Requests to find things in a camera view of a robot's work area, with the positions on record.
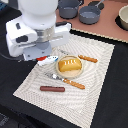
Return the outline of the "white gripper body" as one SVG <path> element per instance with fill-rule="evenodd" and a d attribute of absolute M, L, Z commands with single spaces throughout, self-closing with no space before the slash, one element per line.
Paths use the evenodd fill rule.
<path fill-rule="evenodd" d="M 21 16 L 6 23 L 6 41 L 9 54 L 25 61 L 50 55 L 56 46 L 69 40 L 70 23 L 60 22 L 47 29 L 28 26 Z"/>

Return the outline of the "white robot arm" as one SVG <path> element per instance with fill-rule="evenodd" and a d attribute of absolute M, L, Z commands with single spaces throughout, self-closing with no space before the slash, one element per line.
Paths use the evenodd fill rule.
<path fill-rule="evenodd" d="M 9 54 L 18 60 L 50 55 L 52 48 L 65 45 L 71 24 L 56 25 L 58 0 L 5 0 L 22 15 L 6 23 Z"/>

